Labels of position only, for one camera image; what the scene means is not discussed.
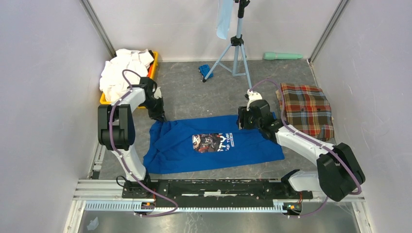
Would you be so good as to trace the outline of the blue printed t-shirt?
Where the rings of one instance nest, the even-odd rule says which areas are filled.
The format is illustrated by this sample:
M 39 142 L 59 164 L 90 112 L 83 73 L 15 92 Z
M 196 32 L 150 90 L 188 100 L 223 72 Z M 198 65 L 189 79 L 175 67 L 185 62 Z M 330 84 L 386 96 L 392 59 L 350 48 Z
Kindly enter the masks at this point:
M 155 122 L 143 164 L 171 174 L 253 165 L 285 158 L 282 148 L 257 129 L 240 130 L 236 115 Z

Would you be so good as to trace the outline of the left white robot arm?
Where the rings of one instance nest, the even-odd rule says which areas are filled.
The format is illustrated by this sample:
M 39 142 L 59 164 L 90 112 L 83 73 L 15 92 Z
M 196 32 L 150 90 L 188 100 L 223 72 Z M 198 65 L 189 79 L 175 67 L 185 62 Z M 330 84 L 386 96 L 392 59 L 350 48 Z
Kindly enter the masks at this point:
M 164 102 L 157 83 L 149 77 L 129 86 L 125 96 L 98 107 L 98 141 L 111 151 L 121 164 L 125 176 L 122 185 L 126 198 L 148 198 L 153 195 L 150 176 L 139 159 L 133 111 L 143 106 L 150 119 L 165 122 Z

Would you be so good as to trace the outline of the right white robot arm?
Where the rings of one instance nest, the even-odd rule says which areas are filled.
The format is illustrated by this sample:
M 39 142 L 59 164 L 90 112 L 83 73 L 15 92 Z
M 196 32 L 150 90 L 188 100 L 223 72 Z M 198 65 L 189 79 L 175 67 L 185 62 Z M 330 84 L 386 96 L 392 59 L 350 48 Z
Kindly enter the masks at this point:
M 316 166 L 316 171 L 297 170 L 284 176 L 280 186 L 283 196 L 293 198 L 300 191 L 323 192 L 339 202 L 362 192 L 365 175 L 349 145 L 320 141 L 284 119 L 276 119 L 266 100 L 253 100 L 239 107 L 237 125 L 242 130 L 257 129 L 264 139 L 291 149 Z

